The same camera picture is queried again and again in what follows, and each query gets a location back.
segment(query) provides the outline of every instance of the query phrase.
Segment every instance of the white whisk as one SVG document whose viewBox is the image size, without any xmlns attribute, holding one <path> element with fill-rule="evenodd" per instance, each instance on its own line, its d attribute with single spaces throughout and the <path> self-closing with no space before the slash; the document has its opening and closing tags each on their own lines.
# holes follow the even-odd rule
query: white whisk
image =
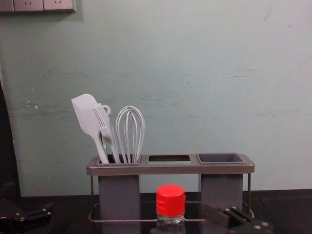
<svg viewBox="0 0 312 234">
<path fill-rule="evenodd" d="M 132 128 L 132 151 L 129 142 L 129 120 L 133 122 Z M 122 140 L 120 126 L 123 124 Z M 141 111 L 134 106 L 125 106 L 122 108 L 116 119 L 116 134 L 119 141 L 124 163 L 138 163 L 141 156 L 141 150 L 144 140 L 145 120 Z"/>
</svg>

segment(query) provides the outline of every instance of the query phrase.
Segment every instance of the electrical outlet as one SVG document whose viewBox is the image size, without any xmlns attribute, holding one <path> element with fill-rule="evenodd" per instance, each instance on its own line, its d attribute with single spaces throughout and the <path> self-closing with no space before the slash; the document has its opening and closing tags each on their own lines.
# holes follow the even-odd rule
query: electrical outlet
<svg viewBox="0 0 312 234">
<path fill-rule="evenodd" d="M 73 10 L 73 0 L 43 0 L 43 8 L 45 11 L 53 10 Z"/>
<path fill-rule="evenodd" d="M 14 11 L 13 0 L 0 0 L 0 12 Z"/>
<path fill-rule="evenodd" d="M 43 11 L 43 0 L 14 0 L 15 11 Z"/>
</svg>

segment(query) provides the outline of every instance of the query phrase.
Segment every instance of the utensil holder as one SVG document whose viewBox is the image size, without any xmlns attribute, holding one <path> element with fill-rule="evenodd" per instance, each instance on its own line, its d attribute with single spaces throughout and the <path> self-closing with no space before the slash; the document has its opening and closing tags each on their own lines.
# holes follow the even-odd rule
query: utensil holder
<svg viewBox="0 0 312 234">
<path fill-rule="evenodd" d="M 209 204 L 225 209 L 242 207 L 243 174 L 248 174 L 250 210 L 253 172 L 254 163 L 242 154 L 143 155 L 138 164 L 101 164 L 97 156 L 87 165 L 87 174 L 91 177 L 91 198 L 94 192 L 93 176 L 98 176 L 102 220 L 94 220 L 93 201 L 89 219 L 102 223 L 103 234 L 140 234 L 140 222 L 155 222 L 156 219 L 140 219 L 139 175 L 199 174 L 202 207 Z M 186 219 L 186 222 L 201 222 L 202 234 L 226 233 L 224 228 L 203 218 Z"/>
</svg>

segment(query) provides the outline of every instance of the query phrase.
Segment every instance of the plastic bottle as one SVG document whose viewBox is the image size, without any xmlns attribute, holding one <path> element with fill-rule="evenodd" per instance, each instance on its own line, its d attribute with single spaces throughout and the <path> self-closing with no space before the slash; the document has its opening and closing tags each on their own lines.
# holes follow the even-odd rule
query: plastic bottle
<svg viewBox="0 0 312 234">
<path fill-rule="evenodd" d="M 178 185 L 163 185 L 156 193 L 157 233 L 186 234 L 185 194 Z"/>
</svg>

